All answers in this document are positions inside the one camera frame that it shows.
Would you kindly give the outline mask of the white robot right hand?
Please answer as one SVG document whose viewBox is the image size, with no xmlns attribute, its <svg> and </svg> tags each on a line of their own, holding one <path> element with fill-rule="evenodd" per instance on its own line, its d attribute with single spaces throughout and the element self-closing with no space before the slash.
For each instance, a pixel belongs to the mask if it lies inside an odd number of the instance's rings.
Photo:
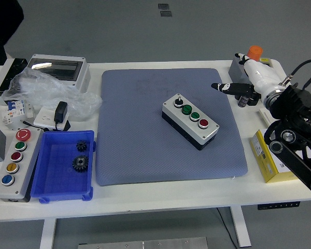
<svg viewBox="0 0 311 249">
<path fill-rule="evenodd" d="M 261 95 L 265 108 L 269 109 L 277 98 L 284 92 L 286 86 L 276 71 L 246 54 L 236 53 L 238 63 L 243 66 L 250 83 L 213 83 L 211 87 L 228 95 L 251 97 L 254 92 Z"/>
</svg>

